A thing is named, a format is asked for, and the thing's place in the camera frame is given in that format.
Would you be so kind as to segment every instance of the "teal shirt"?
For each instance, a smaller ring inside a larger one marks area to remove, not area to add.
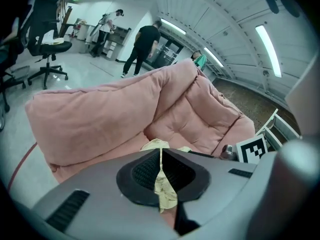
[[[203,71],[207,63],[207,57],[204,54],[202,54],[201,56],[196,58],[193,62],[196,66],[197,65],[200,66],[201,70]]]

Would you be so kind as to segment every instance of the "yellow cloth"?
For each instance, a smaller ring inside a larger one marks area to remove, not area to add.
[[[164,171],[162,170],[162,149],[169,148],[170,147],[168,142],[155,138],[151,140],[149,143],[145,144],[141,149],[141,151],[160,149],[160,172],[157,175],[154,183],[154,193],[156,193],[159,196],[160,213],[162,213],[164,209],[173,208],[178,204],[177,194],[174,191],[173,187],[170,185],[169,180],[167,179]],[[178,150],[189,152],[191,148],[183,146]]]

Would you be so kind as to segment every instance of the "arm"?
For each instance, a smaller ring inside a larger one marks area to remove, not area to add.
[[[155,52],[157,46],[158,46],[158,41],[157,40],[153,41],[151,52],[150,52],[148,58],[151,58],[154,55],[154,52]]]
[[[112,20],[111,20],[111,19],[109,19],[109,20],[107,21],[107,24],[109,25],[111,31],[115,30],[114,25],[112,24]]]
[[[135,36],[134,43],[136,43],[136,41],[139,39],[140,36],[141,36],[141,32],[138,32]]]
[[[12,24],[11,33],[2,40],[1,44],[4,44],[5,42],[15,38],[18,35],[18,28],[19,28],[19,18],[15,18]]]

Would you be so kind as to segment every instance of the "black pants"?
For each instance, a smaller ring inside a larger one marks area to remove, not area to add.
[[[132,63],[134,62],[134,60],[136,59],[136,65],[135,65],[135,70],[134,70],[134,74],[137,75],[140,71],[142,62],[144,62],[144,60],[148,57],[148,53],[140,50],[136,47],[133,47],[132,53],[130,55],[130,57],[128,58],[128,60],[126,61],[126,63],[123,66],[123,73],[128,74],[128,71],[132,65]]]
[[[105,43],[109,37],[110,33],[107,33],[99,30],[98,40],[96,41],[95,46],[92,48],[91,52],[95,55],[100,55],[104,49]]]

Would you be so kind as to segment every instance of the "chair wheel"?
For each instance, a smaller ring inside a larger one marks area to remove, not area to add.
[[[4,111],[8,113],[10,110],[10,106],[8,104],[4,105]]]

